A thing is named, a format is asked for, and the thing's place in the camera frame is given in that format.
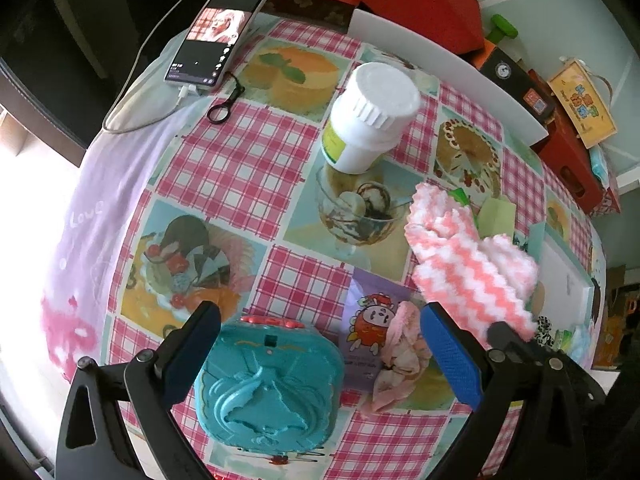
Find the leopard print scrunchie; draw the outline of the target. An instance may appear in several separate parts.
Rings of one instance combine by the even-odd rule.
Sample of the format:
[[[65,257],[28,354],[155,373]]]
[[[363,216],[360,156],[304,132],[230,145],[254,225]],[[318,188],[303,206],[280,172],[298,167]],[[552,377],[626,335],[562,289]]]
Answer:
[[[552,323],[544,315],[539,315],[537,318],[537,328],[534,339],[541,347],[553,346]]]

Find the pink white zigzag cloth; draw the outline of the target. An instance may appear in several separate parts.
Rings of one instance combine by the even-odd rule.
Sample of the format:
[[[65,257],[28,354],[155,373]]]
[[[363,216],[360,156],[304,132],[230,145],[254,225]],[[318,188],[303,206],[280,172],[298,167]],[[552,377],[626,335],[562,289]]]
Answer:
[[[416,186],[405,238],[418,260],[413,283],[462,330],[488,346],[489,327],[505,322],[525,341],[537,323],[526,304],[538,282],[534,258],[504,234],[481,238],[472,210],[431,183]]]

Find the pink fabric scrunchie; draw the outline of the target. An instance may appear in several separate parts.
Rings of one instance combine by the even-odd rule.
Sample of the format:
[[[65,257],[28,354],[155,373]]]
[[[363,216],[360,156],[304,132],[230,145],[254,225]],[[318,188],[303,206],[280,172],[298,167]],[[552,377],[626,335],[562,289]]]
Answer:
[[[364,416],[390,410],[408,399],[425,372],[432,356],[421,334],[420,309],[411,301],[401,301],[386,332],[381,352],[382,368],[370,396],[360,406]]]

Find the light green microfiber cloth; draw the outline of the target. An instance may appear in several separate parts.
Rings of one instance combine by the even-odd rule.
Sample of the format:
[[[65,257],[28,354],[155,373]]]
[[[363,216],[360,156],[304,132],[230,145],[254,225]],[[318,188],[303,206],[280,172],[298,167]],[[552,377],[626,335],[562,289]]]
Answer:
[[[477,214],[478,235],[481,238],[505,235],[512,238],[515,231],[516,205],[506,198],[488,197]]]

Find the purple baby wipes pack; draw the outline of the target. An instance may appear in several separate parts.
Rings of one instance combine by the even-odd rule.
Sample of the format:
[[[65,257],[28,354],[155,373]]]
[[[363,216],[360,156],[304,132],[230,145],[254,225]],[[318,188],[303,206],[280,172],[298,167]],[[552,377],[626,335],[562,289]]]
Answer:
[[[371,392],[383,369],[386,333],[401,301],[412,290],[365,270],[355,269],[346,292],[338,346],[345,362],[344,387]]]

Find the blue surgical face mask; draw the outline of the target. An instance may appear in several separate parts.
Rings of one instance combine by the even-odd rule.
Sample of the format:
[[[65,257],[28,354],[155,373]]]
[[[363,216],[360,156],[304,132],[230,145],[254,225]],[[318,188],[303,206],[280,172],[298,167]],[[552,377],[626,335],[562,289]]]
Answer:
[[[578,325],[570,340],[570,346],[565,353],[581,367],[586,367],[589,360],[589,348],[591,344],[591,336],[588,328]]]

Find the green tissue pack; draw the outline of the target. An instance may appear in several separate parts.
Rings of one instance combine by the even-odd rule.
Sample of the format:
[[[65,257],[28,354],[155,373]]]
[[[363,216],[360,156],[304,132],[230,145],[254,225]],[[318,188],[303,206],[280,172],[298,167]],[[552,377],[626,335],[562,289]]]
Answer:
[[[448,192],[448,195],[462,206],[469,206],[470,204],[469,197],[466,196],[462,188],[455,188],[454,190],[450,190]]]
[[[570,351],[574,333],[571,330],[556,330],[553,338],[552,349],[554,351]]]

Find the beige round sponge ball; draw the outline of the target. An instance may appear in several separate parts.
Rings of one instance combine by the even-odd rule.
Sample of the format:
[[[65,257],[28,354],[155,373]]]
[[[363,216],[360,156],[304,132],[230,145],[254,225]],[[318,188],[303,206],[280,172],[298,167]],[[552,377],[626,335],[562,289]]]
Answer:
[[[544,283],[538,282],[529,301],[530,312],[532,312],[534,318],[539,316],[544,308],[544,296],[546,296]]]

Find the teal shallow tray box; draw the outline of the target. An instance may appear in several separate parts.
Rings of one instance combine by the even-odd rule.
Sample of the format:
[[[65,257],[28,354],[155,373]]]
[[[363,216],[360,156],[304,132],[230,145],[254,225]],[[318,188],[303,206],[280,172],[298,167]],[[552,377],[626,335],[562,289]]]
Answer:
[[[536,261],[538,282],[546,290],[540,315],[551,321],[552,330],[588,328],[594,285],[559,233],[546,222],[534,224],[528,230],[527,252]]]

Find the teal square toy box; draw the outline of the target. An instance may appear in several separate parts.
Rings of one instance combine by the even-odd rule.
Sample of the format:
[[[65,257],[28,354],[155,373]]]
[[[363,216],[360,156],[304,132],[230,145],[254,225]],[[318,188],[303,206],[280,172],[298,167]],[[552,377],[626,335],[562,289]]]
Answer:
[[[345,375],[337,346],[309,324],[235,315],[194,382],[206,434],[262,455],[307,453],[334,430]]]

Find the red patterned box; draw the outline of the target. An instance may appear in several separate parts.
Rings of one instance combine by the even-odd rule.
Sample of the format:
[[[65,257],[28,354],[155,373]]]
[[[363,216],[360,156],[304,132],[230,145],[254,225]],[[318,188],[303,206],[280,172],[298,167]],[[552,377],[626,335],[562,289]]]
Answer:
[[[617,180],[613,178],[610,186],[604,191],[602,200],[590,212],[592,218],[606,216],[607,214],[620,214],[620,192],[618,192]]]

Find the blue wet wipes pack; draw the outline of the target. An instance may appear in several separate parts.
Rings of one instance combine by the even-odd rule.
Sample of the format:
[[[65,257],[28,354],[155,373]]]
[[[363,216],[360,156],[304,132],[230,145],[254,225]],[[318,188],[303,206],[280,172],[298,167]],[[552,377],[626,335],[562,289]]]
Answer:
[[[598,179],[602,188],[607,190],[610,187],[610,177],[608,176],[608,160],[605,152],[600,148],[599,144],[593,145],[588,152],[592,173]]]

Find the patterned tablecloth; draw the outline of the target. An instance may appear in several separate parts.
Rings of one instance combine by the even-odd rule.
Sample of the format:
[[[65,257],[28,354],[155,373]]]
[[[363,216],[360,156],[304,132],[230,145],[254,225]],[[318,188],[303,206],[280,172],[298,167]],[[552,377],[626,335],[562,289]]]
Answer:
[[[401,229],[363,248],[366,261],[331,255],[310,178],[321,128],[350,73],[398,55],[347,34],[284,18],[257,25],[234,62],[245,90],[220,126],[209,99],[163,122],[111,126],[85,154],[56,263],[42,300],[51,362],[72,377],[82,356],[130,359],[210,299],[226,313],[282,314],[327,337],[340,328],[355,269],[413,290]],[[491,193],[516,205],[515,236],[557,229],[587,273],[605,280],[600,238],[552,170],[515,133],[451,84],[409,61],[422,92],[418,116],[381,162],[409,193],[421,181],[462,188],[474,207]]]

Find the black box with gauge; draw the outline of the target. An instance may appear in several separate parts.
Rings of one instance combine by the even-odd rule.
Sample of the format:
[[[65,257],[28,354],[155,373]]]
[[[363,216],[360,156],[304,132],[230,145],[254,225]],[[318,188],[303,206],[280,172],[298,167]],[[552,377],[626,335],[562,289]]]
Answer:
[[[550,93],[506,52],[491,42],[486,42],[484,49],[472,56],[471,63],[481,74],[512,96],[541,125],[547,125],[553,118],[555,104]]]

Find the white board strip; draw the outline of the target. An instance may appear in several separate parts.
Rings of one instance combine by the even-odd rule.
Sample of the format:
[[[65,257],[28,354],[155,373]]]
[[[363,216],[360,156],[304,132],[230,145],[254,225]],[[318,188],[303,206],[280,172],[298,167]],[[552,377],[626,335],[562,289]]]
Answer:
[[[529,112],[493,81],[462,58],[412,30],[367,11],[356,9],[347,35],[373,44],[419,66],[438,79],[451,84],[498,119],[510,133],[527,145],[533,145],[548,131]]]

